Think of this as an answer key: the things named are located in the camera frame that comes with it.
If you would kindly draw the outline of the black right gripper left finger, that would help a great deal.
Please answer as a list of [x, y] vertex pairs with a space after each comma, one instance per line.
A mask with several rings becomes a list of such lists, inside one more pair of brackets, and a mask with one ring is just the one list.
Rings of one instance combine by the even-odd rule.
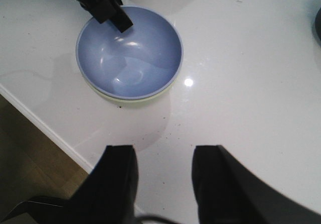
[[32, 197], [19, 203], [5, 220], [27, 213], [37, 223], [134, 223], [137, 185], [133, 146], [107, 146], [72, 197]]

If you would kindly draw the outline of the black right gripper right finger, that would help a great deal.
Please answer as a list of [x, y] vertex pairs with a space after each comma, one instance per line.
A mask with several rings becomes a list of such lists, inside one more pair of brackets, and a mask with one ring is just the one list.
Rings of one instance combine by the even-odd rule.
[[200, 223], [320, 223], [320, 214], [268, 186], [223, 146], [196, 146], [192, 182]]

